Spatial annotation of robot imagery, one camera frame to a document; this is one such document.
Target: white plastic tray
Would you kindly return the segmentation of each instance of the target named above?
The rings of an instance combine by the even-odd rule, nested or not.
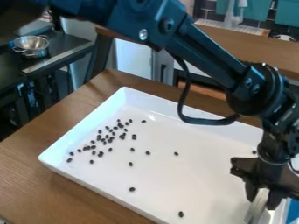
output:
[[[184,112],[220,118],[189,107]],[[122,123],[133,120],[125,140],[118,137],[123,131],[117,130],[112,143],[96,142],[97,153],[103,151],[103,157],[93,156],[91,150],[76,151],[90,145],[98,129],[115,126],[117,119]],[[158,223],[240,224],[249,202],[242,180],[229,173],[230,158],[253,157],[260,139],[261,129],[240,122],[225,127],[183,123],[175,102],[123,87],[45,150],[39,160]]]

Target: black bean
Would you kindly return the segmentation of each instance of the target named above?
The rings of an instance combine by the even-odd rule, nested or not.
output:
[[[129,191],[131,191],[132,193],[135,191],[136,189],[134,187],[130,187]]]
[[[184,213],[183,213],[182,211],[180,211],[180,212],[178,212],[178,216],[179,216],[180,218],[183,218],[183,217],[184,217]]]

